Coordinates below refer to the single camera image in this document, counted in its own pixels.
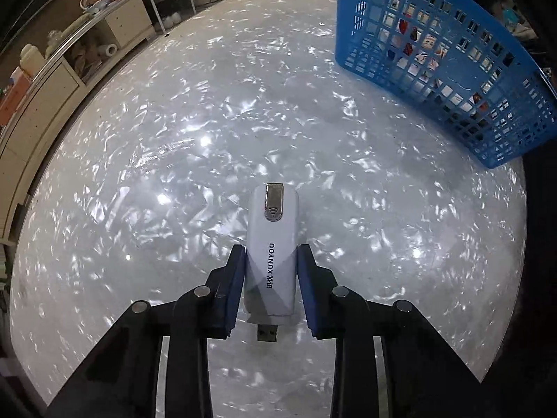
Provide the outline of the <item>blue plastic basket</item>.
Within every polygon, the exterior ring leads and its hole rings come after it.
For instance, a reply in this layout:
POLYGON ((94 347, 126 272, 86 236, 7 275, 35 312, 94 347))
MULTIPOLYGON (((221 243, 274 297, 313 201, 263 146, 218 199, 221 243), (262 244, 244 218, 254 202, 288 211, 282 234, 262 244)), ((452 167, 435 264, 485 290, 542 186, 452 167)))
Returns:
POLYGON ((336 61, 496 168, 556 135, 556 93, 473 0, 337 0, 336 61))

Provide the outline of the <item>white usb wifi dongle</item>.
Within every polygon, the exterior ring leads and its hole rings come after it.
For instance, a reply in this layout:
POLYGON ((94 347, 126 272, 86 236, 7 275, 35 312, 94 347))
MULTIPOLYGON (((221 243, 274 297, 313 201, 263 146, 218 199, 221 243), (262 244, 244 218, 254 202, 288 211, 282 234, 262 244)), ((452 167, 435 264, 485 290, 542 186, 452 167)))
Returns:
POLYGON ((288 184, 267 182, 250 198, 244 306, 259 342, 276 342, 295 314, 298 214, 288 184))

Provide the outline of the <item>white paper roll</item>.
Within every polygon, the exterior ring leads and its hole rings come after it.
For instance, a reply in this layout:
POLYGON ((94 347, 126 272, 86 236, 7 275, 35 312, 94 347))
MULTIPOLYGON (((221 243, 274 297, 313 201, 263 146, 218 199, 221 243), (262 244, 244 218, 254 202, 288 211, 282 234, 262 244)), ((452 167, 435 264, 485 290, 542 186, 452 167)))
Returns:
POLYGON ((101 59, 108 59, 113 57, 118 52, 117 44, 101 44, 97 46, 97 55, 101 59))

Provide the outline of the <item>cream low cabinet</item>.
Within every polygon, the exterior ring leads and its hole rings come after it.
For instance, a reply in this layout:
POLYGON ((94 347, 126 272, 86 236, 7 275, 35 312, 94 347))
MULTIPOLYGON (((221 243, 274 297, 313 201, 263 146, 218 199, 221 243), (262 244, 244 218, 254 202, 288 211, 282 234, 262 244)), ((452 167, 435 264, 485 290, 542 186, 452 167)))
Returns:
POLYGON ((142 0, 115 0, 68 36, 30 84, 1 131, 1 243, 14 245, 12 222, 25 206, 44 158, 77 108, 119 61, 155 35, 142 0), (79 75, 70 62, 77 44, 117 44, 118 52, 79 75))

